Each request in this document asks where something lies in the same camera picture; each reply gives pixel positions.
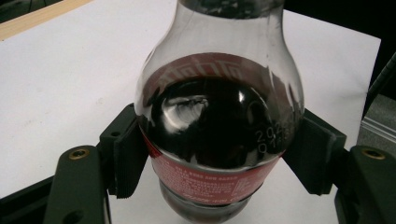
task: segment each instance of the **white table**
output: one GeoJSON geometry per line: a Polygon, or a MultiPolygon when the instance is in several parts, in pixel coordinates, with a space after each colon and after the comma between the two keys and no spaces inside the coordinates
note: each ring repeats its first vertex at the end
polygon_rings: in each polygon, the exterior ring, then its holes
{"type": "MultiPolygon", "coordinates": [[[[0,198],[55,172],[59,156],[96,145],[134,101],[143,62],[176,0],[94,0],[0,42],[0,198]]],[[[356,144],[379,39],[286,11],[286,41],[305,106],[356,144]]],[[[337,223],[333,197],[309,195],[283,161],[227,223],[337,223]]],[[[110,200],[114,223],[187,223],[163,200],[146,166],[135,195],[110,200]]]]}

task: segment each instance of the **red label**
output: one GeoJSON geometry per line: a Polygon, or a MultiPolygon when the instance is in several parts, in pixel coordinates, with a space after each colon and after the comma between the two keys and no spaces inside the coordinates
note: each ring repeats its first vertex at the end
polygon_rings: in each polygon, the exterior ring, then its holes
{"type": "Polygon", "coordinates": [[[209,205],[235,203],[257,190],[279,158],[236,173],[193,169],[163,155],[145,136],[152,166],[170,190],[190,201],[209,205]]]}

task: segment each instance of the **soda bottle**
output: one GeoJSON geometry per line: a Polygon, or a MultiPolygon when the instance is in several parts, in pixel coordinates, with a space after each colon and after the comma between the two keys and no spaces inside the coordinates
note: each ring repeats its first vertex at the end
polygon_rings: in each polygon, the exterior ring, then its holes
{"type": "Polygon", "coordinates": [[[193,223],[238,214],[299,126],[283,4],[178,0],[138,80],[135,112],[163,197],[193,223]]]}

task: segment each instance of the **wooden edge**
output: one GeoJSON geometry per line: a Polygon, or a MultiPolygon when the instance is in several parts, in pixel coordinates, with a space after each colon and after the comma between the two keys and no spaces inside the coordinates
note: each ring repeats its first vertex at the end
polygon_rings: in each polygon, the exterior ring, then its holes
{"type": "Polygon", "coordinates": [[[49,21],[92,0],[63,0],[48,7],[25,14],[11,21],[0,23],[0,40],[5,40],[25,30],[49,21]]]}

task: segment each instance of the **brass screw insert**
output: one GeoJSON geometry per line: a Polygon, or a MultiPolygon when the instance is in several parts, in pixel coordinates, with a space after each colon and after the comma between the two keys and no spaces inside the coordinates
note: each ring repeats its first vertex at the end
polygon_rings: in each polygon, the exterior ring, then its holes
{"type": "Polygon", "coordinates": [[[365,155],[366,157],[370,157],[371,159],[379,161],[382,161],[386,158],[384,154],[373,149],[364,149],[361,153],[363,153],[363,155],[365,155]]]}
{"type": "Polygon", "coordinates": [[[78,148],[78,149],[70,152],[69,159],[75,161],[75,160],[79,160],[84,157],[87,157],[89,154],[90,154],[90,151],[88,149],[78,148]]]}

